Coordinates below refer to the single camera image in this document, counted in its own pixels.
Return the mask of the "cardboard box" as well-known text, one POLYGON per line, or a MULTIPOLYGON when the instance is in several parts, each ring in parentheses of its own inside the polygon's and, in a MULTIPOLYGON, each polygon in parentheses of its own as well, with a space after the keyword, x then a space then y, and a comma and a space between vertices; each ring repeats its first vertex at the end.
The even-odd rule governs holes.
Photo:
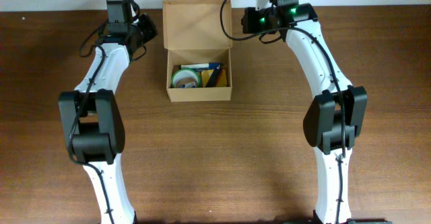
POLYGON ((164 48, 168 50, 166 90, 171 102, 229 101, 232 95, 232 5, 224 0, 164 0, 164 48), (227 86, 176 88, 181 65, 220 63, 227 86))

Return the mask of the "green tape roll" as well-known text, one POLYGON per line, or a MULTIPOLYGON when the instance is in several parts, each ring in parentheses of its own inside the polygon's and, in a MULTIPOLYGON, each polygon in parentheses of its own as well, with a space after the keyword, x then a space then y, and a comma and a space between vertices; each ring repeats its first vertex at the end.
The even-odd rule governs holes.
POLYGON ((194 81, 196 83, 197 85, 196 88, 201 86, 201 78, 198 72, 195 72, 192 70, 180 69, 172 76, 171 86, 172 88, 178 88, 179 84, 187 83, 191 81, 194 81))

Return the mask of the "blue white marker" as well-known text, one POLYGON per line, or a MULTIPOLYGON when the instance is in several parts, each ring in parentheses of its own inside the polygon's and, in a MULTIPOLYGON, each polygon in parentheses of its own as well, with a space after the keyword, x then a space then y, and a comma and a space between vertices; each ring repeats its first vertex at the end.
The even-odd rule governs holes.
POLYGON ((192 70, 209 70, 215 69, 221 66, 221 63, 198 63, 198 64, 190 64, 190 65, 180 65, 180 69, 192 69, 192 70))

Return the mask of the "yellow sticky note pad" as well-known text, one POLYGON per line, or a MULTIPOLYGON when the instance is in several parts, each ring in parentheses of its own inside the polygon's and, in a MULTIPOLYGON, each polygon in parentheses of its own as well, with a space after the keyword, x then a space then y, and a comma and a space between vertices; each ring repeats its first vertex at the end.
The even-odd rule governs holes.
MULTIPOLYGON (((202 71, 201 72, 201 79, 202 79, 202 86, 206 87, 207 83, 213 73, 213 69, 202 71)), ((222 69, 217 80, 216 80, 216 87, 226 87, 228 85, 227 81, 227 75, 226 70, 222 69)))

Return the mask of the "blue white staples box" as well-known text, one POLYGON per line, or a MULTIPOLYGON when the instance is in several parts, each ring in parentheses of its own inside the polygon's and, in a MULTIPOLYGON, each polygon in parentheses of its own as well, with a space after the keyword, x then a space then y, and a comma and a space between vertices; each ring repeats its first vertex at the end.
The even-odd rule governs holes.
POLYGON ((178 85, 178 88, 196 88, 197 85, 194 81, 182 83, 178 85))

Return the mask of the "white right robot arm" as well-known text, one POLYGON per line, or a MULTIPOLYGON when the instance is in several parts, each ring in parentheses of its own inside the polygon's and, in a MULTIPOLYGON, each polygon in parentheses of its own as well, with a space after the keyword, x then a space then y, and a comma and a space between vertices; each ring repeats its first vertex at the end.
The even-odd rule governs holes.
POLYGON ((242 19, 245 34, 278 32, 297 57, 312 93, 303 120, 304 136, 317 161, 318 223, 349 223, 348 165, 360 134, 368 95, 341 72, 311 4, 298 0, 256 0, 242 19))

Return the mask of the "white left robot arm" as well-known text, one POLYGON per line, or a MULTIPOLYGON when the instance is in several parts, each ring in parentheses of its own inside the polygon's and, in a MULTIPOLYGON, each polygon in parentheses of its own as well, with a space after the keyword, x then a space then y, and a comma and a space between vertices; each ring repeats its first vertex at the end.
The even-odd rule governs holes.
POLYGON ((107 0, 107 19, 79 47, 93 56, 84 79, 59 96, 69 159, 84 168, 94 188, 102 223, 136 223, 122 174, 125 127, 115 98, 121 77, 158 33, 134 0, 107 0))

